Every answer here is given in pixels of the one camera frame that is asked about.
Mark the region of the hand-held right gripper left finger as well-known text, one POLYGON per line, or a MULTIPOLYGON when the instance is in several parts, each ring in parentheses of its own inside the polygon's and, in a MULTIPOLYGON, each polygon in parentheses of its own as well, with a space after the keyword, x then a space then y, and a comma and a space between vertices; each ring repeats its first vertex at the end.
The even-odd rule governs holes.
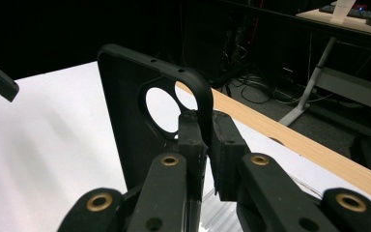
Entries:
POLYGON ((187 199, 200 201, 208 147, 203 140, 195 111, 188 110, 179 116, 178 149, 186 159, 187 199))

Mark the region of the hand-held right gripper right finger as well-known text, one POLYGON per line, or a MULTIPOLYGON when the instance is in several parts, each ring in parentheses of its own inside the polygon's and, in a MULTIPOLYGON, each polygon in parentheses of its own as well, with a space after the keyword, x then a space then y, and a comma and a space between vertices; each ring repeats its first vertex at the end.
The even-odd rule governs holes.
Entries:
POLYGON ((214 189, 221 201, 236 201, 241 184, 239 161, 248 152, 248 146, 233 119, 215 111, 210 147, 210 162, 214 189))

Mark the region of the clear plastic tray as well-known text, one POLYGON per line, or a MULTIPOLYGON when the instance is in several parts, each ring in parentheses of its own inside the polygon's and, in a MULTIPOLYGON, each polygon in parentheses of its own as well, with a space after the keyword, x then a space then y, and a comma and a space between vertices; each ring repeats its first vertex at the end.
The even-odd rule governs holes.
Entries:
POLYGON ((185 232, 242 232, 234 202, 221 202, 214 189, 186 204, 185 232))

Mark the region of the white-legged desk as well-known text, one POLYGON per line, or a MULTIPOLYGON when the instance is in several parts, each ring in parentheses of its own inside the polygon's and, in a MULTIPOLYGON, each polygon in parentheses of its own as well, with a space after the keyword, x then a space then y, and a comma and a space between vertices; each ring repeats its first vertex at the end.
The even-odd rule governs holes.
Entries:
POLYGON ((338 36, 331 36, 329 38, 328 44, 300 97, 298 105, 280 119, 279 123, 289 126, 299 118, 309 106, 308 99, 315 86, 371 107, 371 81, 363 80, 325 66, 328 56, 331 54, 334 45, 338 42, 339 37, 344 35, 345 29, 357 33, 355 36, 352 36, 352 39, 361 39, 363 34, 371 36, 371 26, 364 19, 348 16, 341 22, 333 21, 332 14, 322 13, 319 10, 300 13, 298 17, 327 25, 330 29, 337 26, 341 29, 341 32, 338 36))

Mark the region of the white stand on desk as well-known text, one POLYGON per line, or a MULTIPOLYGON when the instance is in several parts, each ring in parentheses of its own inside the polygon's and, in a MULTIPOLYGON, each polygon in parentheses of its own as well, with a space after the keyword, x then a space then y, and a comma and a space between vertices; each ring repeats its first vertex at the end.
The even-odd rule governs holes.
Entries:
POLYGON ((336 0, 330 21, 333 23, 343 23, 355 2, 356 0, 336 0))

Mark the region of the black keyboard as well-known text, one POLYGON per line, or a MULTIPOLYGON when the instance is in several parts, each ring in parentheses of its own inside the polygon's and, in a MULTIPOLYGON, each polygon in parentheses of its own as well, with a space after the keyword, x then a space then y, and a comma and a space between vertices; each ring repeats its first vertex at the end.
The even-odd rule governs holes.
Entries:
MULTIPOLYGON (((332 14, 334 12, 334 9, 335 9, 334 6, 327 5, 321 7, 319 11, 322 13, 332 14)), ((365 11, 361 9, 350 9, 350 11, 348 12, 348 16, 361 19, 371 19, 371 11, 365 11)))

